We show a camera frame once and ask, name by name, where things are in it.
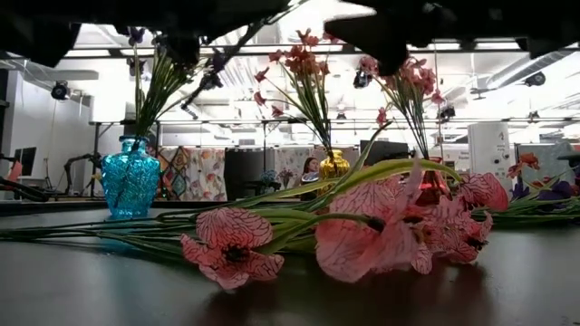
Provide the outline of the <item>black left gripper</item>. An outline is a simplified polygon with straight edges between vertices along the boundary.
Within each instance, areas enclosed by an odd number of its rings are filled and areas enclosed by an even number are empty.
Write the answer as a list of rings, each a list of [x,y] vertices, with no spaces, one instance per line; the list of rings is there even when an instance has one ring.
[[[121,0],[115,10],[115,29],[127,35],[131,27],[169,34],[154,38],[156,46],[175,64],[195,67],[199,62],[197,37],[213,40],[288,8],[290,0]]]

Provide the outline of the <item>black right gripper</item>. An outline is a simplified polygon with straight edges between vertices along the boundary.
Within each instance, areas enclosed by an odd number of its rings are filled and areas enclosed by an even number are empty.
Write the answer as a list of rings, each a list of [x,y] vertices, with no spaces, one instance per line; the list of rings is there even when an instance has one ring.
[[[437,32],[459,21],[459,0],[353,0],[373,14],[345,16],[326,21],[330,35],[361,50],[388,50],[379,59],[380,75],[393,75],[408,59],[408,43],[428,45]]]

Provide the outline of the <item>pink artificial flower bunch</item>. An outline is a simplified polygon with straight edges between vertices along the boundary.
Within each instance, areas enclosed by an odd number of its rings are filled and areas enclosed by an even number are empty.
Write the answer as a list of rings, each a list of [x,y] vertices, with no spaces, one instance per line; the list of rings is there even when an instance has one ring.
[[[409,57],[393,75],[378,72],[375,80],[381,85],[388,99],[388,106],[396,109],[404,118],[417,144],[417,151],[429,159],[429,146],[424,122],[424,102],[443,102],[436,86],[437,75],[426,67],[426,59]]]
[[[314,200],[285,206],[280,193],[154,218],[0,229],[0,241],[95,237],[170,260],[184,260],[233,290],[277,277],[290,250],[312,248],[322,271],[355,283],[371,273],[431,271],[436,257],[475,261],[508,208],[490,173],[457,177],[456,193],[428,199],[424,178],[442,171],[427,159],[362,161],[343,177],[314,182]]]
[[[379,71],[379,62],[378,62],[376,59],[373,59],[371,56],[364,56],[364,57],[363,57],[363,58],[362,58],[362,59],[359,61],[359,67],[360,67],[360,68],[361,68],[363,71],[365,71],[365,72],[369,73],[369,74],[372,76],[372,80],[373,80],[373,81],[375,81],[375,82],[377,82],[377,81],[375,80],[375,77],[378,75],[378,71]],[[392,110],[392,109],[394,109],[394,108],[390,108],[390,107],[388,106],[388,99],[387,99],[386,95],[385,95],[385,98],[386,98],[386,100],[387,100],[387,102],[386,102],[386,105],[385,105],[384,107],[381,107],[381,108],[379,109],[379,113],[378,113],[378,116],[377,116],[377,119],[376,119],[376,122],[377,122],[377,123],[378,123],[380,126],[382,126],[382,125],[385,125],[385,124],[386,124],[386,122],[388,121],[388,119],[387,119],[387,112],[388,112],[389,110]]]

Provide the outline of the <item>purple artificial flower bunch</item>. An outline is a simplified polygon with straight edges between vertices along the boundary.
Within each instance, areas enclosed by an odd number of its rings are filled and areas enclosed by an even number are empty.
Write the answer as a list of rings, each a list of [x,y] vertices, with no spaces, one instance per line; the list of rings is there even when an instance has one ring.
[[[580,225],[580,187],[560,179],[516,183],[505,211],[490,211],[496,228]]]
[[[142,88],[143,65],[139,56],[138,45],[142,43],[145,29],[142,27],[128,28],[128,43],[132,49],[132,56],[127,60],[130,69],[130,76],[134,79],[134,107],[135,123],[134,135],[137,139],[142,138],[147,133],[147,113],[146,113],[146,94]]]
[[[237,43],[228,46],[225,50],[215,50],[210,58],[206,59],[204,62],[200,60],[195,67],[183,68],[175,64],[164,52],[162,52],[155,44],[154,38],[159,34],[169,34],[167,32],[156,32],[153,38],[154,44],[154,56],[153,65],[151,68],[151,79],[150,86],[146,94],[146,113],[147,113],[147,133],[150,127],[153,125],[155,120],[157,120],[165,111],[167,111],[170,106],[167,101],[177,90],[179,90],[184,85],[193,82],[198,74],[202,75],[205,73],[214,72],[218,74],[221,72],[228,61],[237,55],[239,50],[246,45],[246,43],[254,37],[257,32],[262,29],[262,27],[273,24],[280,20],[285,15],[291,13],[298,6],[307,2],[308,0],[290,0],[288,8],[282,13],[269,16],[260,21],[244,25],[246,32],[238,39]],[[216,39],[209,39],[206,36],[184,36],[184,37],[197,37],[199,44],[210,44]],[[176,101],[176,103],[183,103],[184,105],[189,105],[202,91],[201,87],[198,86],[192,93],[187,95],[184,99]]]

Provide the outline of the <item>orange artificial flower bunch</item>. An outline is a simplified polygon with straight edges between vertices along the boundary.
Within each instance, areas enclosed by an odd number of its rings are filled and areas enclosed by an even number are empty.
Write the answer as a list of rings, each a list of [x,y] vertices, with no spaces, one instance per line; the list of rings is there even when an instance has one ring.
[[[570,183],[570,184],[577,185],[578,187],[580,187],[580,153],[573,153],[573,154],[564,155],[564,156],[558,157],[557,159],[568,161],[569,166],[575,172],[575,181],[573,183]],[[533,183],[537,182],[538,180],[532,181],[531,183],[529,183],[529,182],[526,182],[521,177],[522,169],[525,166],[539,170],[538,159],[534,156],[533,153],[520,154],[517,164],[510,169],[509,175],[512,178],[515,177],[517,179],[517,183],[533,184]],[[560,179],[559,177],[545,177],[543,180],[541,180],[539,182],[546,183],[548,180],[555,179],[555,178]]]
[[[280,90],[286,102],[300,111],[304,124],[311,124],[312,131],[320,140],[326,154],[332,157],[334,154],[329,104],[325,95],[326,77],[330,73],[328,57],[319,60],[314,48],[321,40],[332,42],[334,38],[314,35],[311,28],[296,30],[296,33],[300,43],[293,45],[289,51],[271,53],[269,60],[281,67],[290,86],[295,90],[294,98]]]
[[[266,77],[268,67],[258,72],[255,79],[257,82],[268,81],[277,88],[285,97],[284,103],[297,108],[303,115],[300,121],[304,125],[312,124],[311,131],[320,140],[324,150],[332,156],[331,122],[325,97],[325,77],[329,73],[327,62],[315,62],[311,68],[306,68],[303,63],[297,72],[291,72],[284,65],[281,68],[295,89],[296,100]]]

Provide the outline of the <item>yellow glass vase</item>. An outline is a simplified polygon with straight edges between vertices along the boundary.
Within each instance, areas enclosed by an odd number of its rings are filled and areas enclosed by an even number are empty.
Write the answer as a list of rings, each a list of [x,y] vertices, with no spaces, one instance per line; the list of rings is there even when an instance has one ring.
[[[350,163],[343,157],[340,149],[334,149],[333,155],[328,155],[319,165],[320,179],[344,176],[350,170]]]

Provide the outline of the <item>blue glass vase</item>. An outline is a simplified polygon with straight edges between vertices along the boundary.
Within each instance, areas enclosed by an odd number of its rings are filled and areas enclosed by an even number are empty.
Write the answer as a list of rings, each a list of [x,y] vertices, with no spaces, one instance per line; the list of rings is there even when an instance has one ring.
[[[120,136],[121,151],[101,160],[101,184],[113,218],[144,217],[157,194],[160,162],[147,153],[148,139]]]

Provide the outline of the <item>red glass vase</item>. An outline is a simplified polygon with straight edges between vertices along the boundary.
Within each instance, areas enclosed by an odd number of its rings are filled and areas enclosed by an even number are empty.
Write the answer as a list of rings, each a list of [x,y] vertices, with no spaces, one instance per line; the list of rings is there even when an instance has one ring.
[[[451,193],[445,179],[438,170],[425,171],[416,204],[418,206],[437,205],[442,197],[451,200]]]

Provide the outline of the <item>geometric patterned cloth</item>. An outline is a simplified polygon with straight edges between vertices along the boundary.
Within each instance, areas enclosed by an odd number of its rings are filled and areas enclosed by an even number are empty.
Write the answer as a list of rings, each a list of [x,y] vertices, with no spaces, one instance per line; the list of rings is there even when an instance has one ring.
[[[226,201],[225,150],[161,148],[158,194],[170,201]]]

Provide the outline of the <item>person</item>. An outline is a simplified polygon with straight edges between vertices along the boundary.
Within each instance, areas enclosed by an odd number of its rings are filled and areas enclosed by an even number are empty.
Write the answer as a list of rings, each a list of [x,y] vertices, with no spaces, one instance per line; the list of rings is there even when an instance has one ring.
[[[317,182],[319,179],[319,161],[316,158],[307,158],[304,162],[303,174],[300,177],[300,186]],[[301,201],[314,200],[317,197],[317,191],[310,191],[300,195]]]

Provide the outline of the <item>black upright panel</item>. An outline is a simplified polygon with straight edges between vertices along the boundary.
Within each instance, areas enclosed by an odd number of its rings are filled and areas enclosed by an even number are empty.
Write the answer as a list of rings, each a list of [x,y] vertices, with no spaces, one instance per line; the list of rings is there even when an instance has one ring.
[[[259,190],[264,171],[275,166],[272,149],[227,149],[224,179],[228,201],[253,197]]]

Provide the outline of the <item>floral patterned cloth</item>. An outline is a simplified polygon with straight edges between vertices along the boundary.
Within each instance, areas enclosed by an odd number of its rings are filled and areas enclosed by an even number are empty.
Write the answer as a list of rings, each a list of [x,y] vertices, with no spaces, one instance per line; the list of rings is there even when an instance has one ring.
[[[304,164],[307,158],[314,154],[313,148],[276,148],[274,150],[276,174],[283,169],[291,169],[295,176],[290,181],[288,188],[300,184],[300,177],[303,174]]]

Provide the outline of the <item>white cabinet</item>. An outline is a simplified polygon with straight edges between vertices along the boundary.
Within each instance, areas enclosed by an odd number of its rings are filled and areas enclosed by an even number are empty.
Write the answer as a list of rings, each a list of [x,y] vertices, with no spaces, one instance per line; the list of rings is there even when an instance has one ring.
[[[509,181],[514,155],[506,122],[480,122],[468,126],[469,163],[472,174],[491,173],[500,182]]]

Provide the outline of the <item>small black monitor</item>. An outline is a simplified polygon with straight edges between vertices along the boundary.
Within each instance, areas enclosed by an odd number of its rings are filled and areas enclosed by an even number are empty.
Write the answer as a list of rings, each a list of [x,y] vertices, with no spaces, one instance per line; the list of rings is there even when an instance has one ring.
[[[14,157],[22,166],[21,176],[29,177],[34,169],[34,161],[37,147],[16,149]]]

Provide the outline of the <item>grey partition panel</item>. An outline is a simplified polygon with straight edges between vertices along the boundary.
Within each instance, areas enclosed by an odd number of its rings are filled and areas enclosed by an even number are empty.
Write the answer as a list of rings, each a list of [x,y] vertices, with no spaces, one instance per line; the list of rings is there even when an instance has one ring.
[[[568,161],[557,159],[573,152],[573,148],[569,143],[519,144],[517,149],[519,154],[533,153],[538,159],[539,170],[528,166],[522,169],[521,177],[526,182],[541,181],[545,177],[559,177],[560,180],[568,183],[575,181],[575,172],[569,166]]]

